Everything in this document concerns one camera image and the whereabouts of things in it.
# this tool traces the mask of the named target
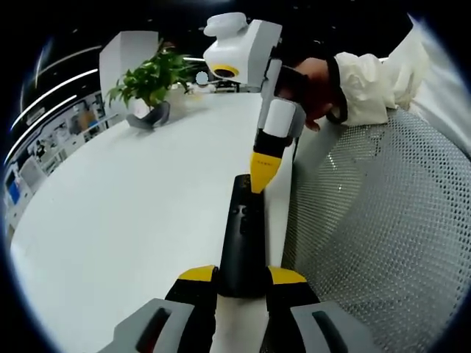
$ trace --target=black wristband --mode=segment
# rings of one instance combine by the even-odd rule
[[[325,117],[332,124],[339,125],[344,123],[348,119],[348,110],[347,110],[347,99],[345,98],[344,92],[340,88],[340,72],[339,64],[333,57],[327,58],[327,68],[329,70],[329,80],[332,85],[333,93],[336,96],[337,104],[340,110],[340,116],[336,117],[332,112],[328,112]]]

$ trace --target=black remote control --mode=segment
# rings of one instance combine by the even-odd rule
[[[233,298],[265,295],[265,202],[252,193],[250,175],[238,175],[227,217],[218,293]]]

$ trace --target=green leaves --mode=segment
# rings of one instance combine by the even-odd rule
[[[184,55],[176,54],[163,47],[163,39],[153,57],[145,60],[134,71],[128,70],[123,75],[123,83],[116,82],[108,95],[110,104],[115,99],[122,100],[126,106],[131,98],[143,99],[149,107],[158,106],[174,83],[181,83],[188,91],[186,82],[191,78],[194,67],[187,63]]]

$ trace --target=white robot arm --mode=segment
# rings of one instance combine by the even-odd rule
[[[282,26],[253,20],[243,13],[225,13],[208,19],[205,34],[216,41],[203,57],[217,77],[260,88],[261,111],[250,165],[252,192],[260,193],[275,176],[286,146],[286,138],[298,138],[305,121],[300,104],[275,97],[282,70],[276,57]]]

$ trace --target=white tabletop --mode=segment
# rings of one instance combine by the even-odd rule
[[[120,123],[44,182],[11,245],[33,312],[62,352],[96,352],[185,270],[218,265],[234,177],[249,172],[260,96],[206,95],[142,132]],[[293,147],[266,190],[269,263],[280,265]],[[263,299],[218,298],[212,352],[258,352]]]

